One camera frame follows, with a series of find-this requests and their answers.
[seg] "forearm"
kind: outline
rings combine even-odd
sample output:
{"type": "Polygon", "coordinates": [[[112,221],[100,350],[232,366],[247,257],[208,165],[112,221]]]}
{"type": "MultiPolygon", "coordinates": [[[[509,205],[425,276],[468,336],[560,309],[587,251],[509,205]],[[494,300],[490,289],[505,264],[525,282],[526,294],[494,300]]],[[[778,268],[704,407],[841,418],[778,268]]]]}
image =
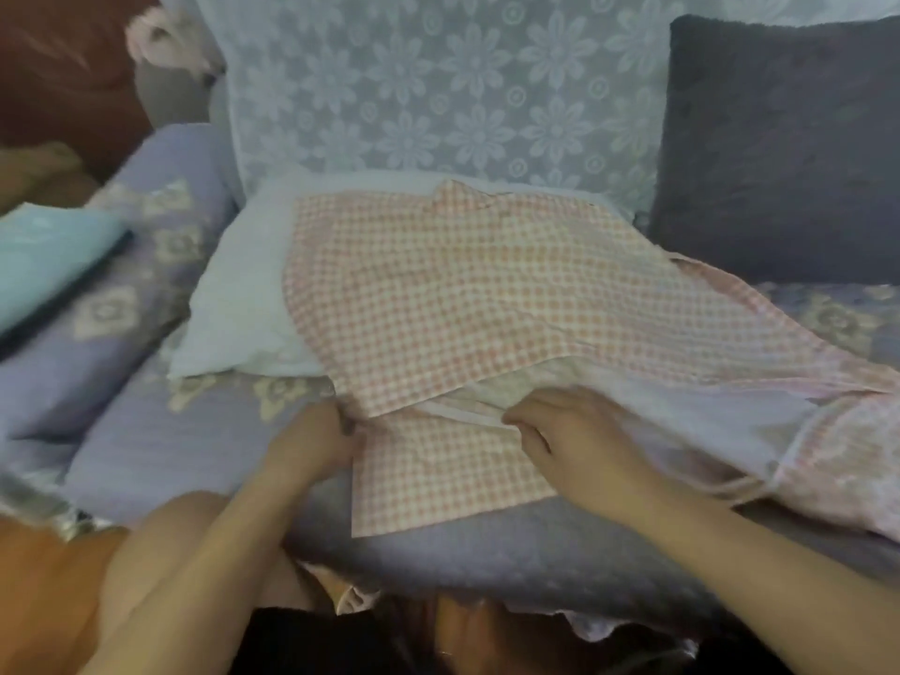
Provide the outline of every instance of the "forearm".
{"type": "Polygon", "coordinates": [[[894,591],[678,485],[654,496],[633,527],[797,675],[896,671],[894,591]]]}
{"type": "Polygon", "coordinates": [[[85,675],[224,675],[303,488],[247,481],[196,551],[134,611],[85,675]]]}

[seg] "pink and white fabric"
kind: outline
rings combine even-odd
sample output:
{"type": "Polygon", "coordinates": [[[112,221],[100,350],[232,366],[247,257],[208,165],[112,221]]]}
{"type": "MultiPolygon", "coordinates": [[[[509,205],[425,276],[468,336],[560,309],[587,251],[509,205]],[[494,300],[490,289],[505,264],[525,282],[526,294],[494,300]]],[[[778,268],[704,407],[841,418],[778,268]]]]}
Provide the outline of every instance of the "pink and white fabric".
{"type": "Polygon", "coordinates": [[[337,393],[377,418],[354,535],[550,496],[498,417],[536,386],[582,384],[697,487],[900,539],[900,373],[610,210],[453,181],[312,197],[285,299],[337,393]]]}

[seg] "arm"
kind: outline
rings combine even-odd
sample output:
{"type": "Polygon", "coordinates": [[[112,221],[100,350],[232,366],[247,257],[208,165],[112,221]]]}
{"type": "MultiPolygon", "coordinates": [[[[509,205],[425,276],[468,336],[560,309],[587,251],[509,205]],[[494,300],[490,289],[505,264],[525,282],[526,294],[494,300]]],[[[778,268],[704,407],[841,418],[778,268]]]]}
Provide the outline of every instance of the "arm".
{"type": "Polygon", "coordinates": [[[334,402],[293,419],[197,550],[148,595],[82,675],[227,673],[309,486],[349,464],[362,445],[361,432],[341,429],[334,402]]]}
{"type": "Polygon", "coordinates": [[[644,535],[706,587],[797,675],[896,672],[894,590],[666,479],[595,393],[539,390],[504,420],[563,496],[644,535]]]}

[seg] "brown wall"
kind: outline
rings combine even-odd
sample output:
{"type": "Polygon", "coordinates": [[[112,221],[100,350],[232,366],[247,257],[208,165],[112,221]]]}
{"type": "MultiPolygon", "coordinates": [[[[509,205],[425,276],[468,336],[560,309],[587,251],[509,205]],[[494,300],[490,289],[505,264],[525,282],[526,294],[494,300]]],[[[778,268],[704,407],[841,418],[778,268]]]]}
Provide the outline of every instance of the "brown wall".
{"type": "Polygon", "coordinates": [[[66,142],[106,179],[150,132],[125,49],[156,0],[0,0],[0,143],[66,142]]]}

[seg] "thigh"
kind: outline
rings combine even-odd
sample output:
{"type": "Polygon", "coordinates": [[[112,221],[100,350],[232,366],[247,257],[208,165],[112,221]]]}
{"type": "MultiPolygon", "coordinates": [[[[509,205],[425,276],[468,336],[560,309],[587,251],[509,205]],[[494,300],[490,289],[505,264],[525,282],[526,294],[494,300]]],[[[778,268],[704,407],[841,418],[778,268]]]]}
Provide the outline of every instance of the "thigh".
{"type": "MultiPolygon", "coordinates": [[[[156,586],[190,555],[228,499],[191,492],[151,512],[112,557],[100,594],[100,640],[107,639],[156,586]]],[[[259,607],[316,607],[316,590],[301,580],[285,553],[278,555],[259,607]]]]}

